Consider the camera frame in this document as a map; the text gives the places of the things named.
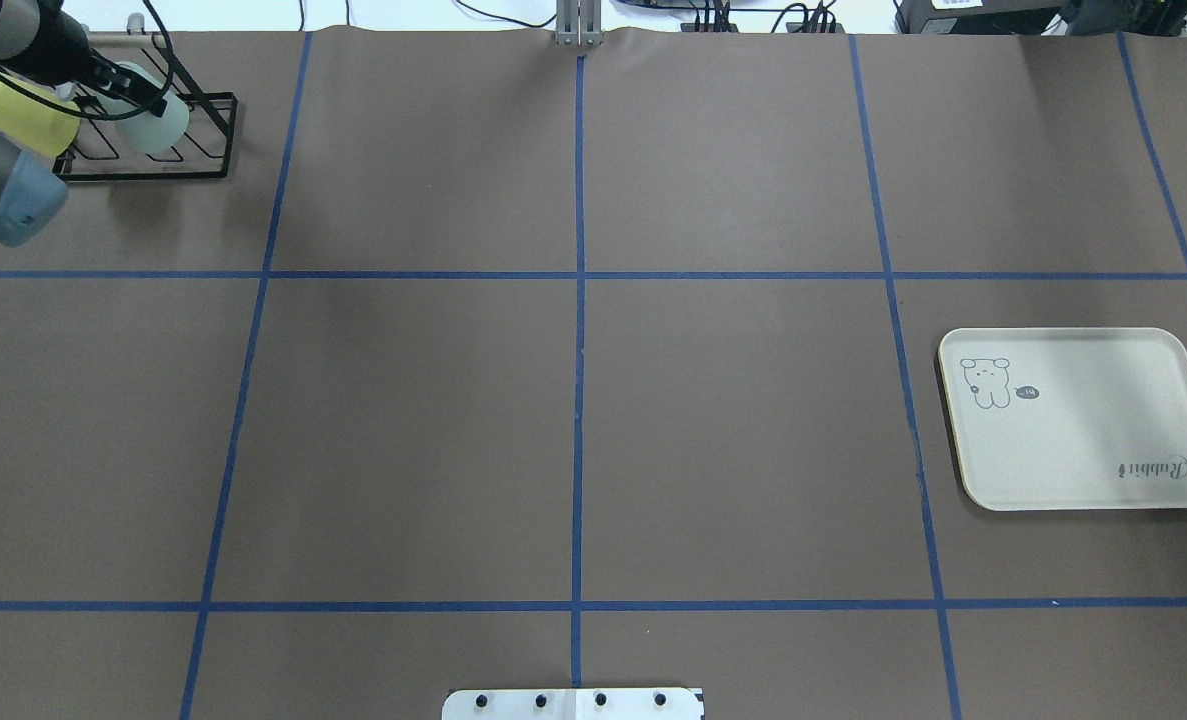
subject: blue tape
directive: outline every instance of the blue tape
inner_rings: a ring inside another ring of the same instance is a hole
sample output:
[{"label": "blue tape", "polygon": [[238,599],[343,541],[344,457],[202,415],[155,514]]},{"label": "blue tape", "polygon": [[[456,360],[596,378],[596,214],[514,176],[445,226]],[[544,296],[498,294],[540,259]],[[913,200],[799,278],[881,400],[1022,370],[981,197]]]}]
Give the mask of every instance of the blue tape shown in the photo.
[{"label": "blue tape", "polygon": [[368,279],[368,281],[573,281],[569,272],[472,270],[273,270],[273,279]]},{"label": "blue tape", "polygon": [[189,673],[185,676],[185,689],[180,697],[180,720],[188,720],[192,712],[192,697],[197,687],[197,670],[201,667],[201,649],[207,637],[207,619],[210,612],[210,597],[215,587],[215,568],[218,565],[218,547],[224,537],[224,520],[228,515],[228,497],[233,486],[233,469],[237,461],[237,440],[242,432],[242,420],[246,414],[246,399],[250,390],[250,367],[255,364],[255,346],[260,337],[260,323],[264,321],[264,299],[268,295],[269,269],[273,265],[273,251],[277,247],[277,231],[283,218],[283,199],[286,196],[287,173],[291,170],[291,155],[296,149],[296,127],[300,117],[300,103],[304,98],[304,79],[309,70],[310,50],[313,46],[313,33],[304,36],[304,47],[300,50],[300,72],[296,77],[296,100],[291,102],[291,120],[286,128],[286,145],[283,146],[283,166],[278,172],[277,195],[273,197],[273,214],[269,217],[268,242],[264,247],[264,269],[260,274],[260,287],[255,294],[255,308],[250,312],[250,333],[246,342],[246,357],[242,359],[242,378],[237,387],[237,407],[233,412],[233,427],[228,437],[228,455],[224,459],[224,474],[218,485],[218,504],[215,508],[215,523],[210,534],[210,552],[207,555],[207,571],[201,585],[201,607],[193,629],[192,651],[189,655]]},{"label": "blue tape", "polygon": [[944,273],[904,270],[899,281],[1187,281],[1186,273]]},{"label": "blue tape", "polygon": [[571,687],[583,683],[580,607],[584,597],[584,55],[575,59],[575,419],[571,463]]},{"label": "blue tape", "polygon": [[961,702],[958,697],[958,673],[953,660],[953,639],[948,633],[948,612],[944,610],[944,584],[940,578],[940,555],[935,542],[935,521],[931,517],[931,495],[926,488],[926,465],[922,461],[922,438],[918,433],[918,409],[913,406],[913,383],[909,381],[908,356],[904,353],[904,330],[900,323],[899,298],[895,295],[895,273],[891,250],[886,240],[886,216],[882,214],[882,193],[877,184],[877,160],[872,155],[872,133],[868,127],[868,108],[864,101],[863,70],[859,63],[859,46],[855,36],[846,36],[850,44],[850,63],[855,78],[855,103],[859,110],[859,130],[864,141],[864,163],[868,166],[868,187],[872,196],[872,222],[877,227],[877,243],[882,254],[882,272],[886,274],[886,301],[890,306],[891,331],[895,336],[895,357],[899,361],[900,386],[904,391],[904,419],[913,435],[913,452],[918,459],[918,491],[922,496],[922,533],[926,537],[926,555],[931,569],[931,587],[935,592],[937,620],[940,626],[940,651],[944,657],[945,683],[948,686],[948,709],[954,720],[961,719]]},{"label": "blue tape", "polygon": [[133,281],[229,281],[259,279],[259,270],[0,270],[0,279],[133,279]]},{"label": "blue tape", "polygon": [[1122,69],[1126,74],[1126,87],[1131,90],[1131,102],[1136,108],[1136,119],[1140,120],[1140,134],[1145,140],[1145,149],[1149,151],[1149,161],[1153,164],[1154,174],[1157,177],[1157,187],[1161,190],[1161,199],[1166,204],[1166,214],[1170,215],[1170,227],[1175,231],[1175,241],[1179,242],[1179,251],[1183,255],[1183,265],[1187,266],[1187,238],[1183,236],[1183,225],[1179,222],[1179,211],[1175,210],[1175,200],[1170,195],[1170,184],[1166,181],[1166,173],[1161,168],[1161,159],[1154,146],[1153,133],[1149,129],[1149,117],[1145,117],[1145,107],[1140,101],[1140,88],[1136,85],[1136,72],[1131,65],[1131,53],[1126,50],[1126,36],[1118,33],[1118,53],[1122,55]]},{"label": "blue tape", "polygon": [[585,274],[590,281],[880,281],[880,272],[610,270]]},{"label": "blue tape", "polygon": [[[203,603],[0,600],[0,612],[199,612]],[[209,614],[474,614],[474,612],[839,612],[1187,607],[1187,595],[904,598],[903,600],[212,601]]]}]

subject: metal clamp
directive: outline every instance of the metal clamp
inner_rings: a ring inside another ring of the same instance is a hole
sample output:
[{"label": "metal clamp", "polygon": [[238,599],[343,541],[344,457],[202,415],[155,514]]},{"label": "metal clamp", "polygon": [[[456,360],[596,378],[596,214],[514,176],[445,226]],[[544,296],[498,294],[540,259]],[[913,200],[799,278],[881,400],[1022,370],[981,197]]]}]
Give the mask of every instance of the metal clamp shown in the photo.
[{"label": "metal clamp", "polygon": [[442,720],[704,720],[704,692],[692,688],[452,692]]},{"label": "metal clamp", "polygon": [[602,0],[557,0],[558,45],[602,45]]}]

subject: black box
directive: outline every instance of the black box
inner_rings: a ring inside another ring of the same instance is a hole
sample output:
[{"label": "black box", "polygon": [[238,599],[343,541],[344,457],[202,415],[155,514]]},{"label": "black box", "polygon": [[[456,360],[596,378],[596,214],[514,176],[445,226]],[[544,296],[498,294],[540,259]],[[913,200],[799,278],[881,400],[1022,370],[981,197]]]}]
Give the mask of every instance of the black box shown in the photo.
[{"label": "black box", "polygon": [[1041,36],[1059,12],[1059,0],[903,0],[900,31],[914,36]]}]

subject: rectangular tray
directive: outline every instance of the rectangular tray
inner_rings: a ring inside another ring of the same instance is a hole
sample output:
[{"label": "rectangular tray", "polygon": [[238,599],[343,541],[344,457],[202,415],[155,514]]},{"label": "rectangular tray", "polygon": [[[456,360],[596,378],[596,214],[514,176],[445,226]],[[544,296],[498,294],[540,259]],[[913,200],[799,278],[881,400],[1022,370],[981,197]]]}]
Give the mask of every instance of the rectangular tray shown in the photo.
[{"label": "rectangular tray", "polygon": [[958,329],[940,372],[989,510],[1187,506],[1187,352],[1162,329]]}]

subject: metal plate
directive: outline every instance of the metal plate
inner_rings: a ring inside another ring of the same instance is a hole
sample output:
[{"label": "metal plate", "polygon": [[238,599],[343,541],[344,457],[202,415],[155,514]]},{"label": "metal plate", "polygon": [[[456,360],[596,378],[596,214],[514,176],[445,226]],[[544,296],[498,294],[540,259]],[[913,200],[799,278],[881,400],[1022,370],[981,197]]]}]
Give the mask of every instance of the metal plate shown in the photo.
[{"label": "metal plate", "polygon": [[704,693],[688,688],[453,692],[442,720],[702,720]]}]

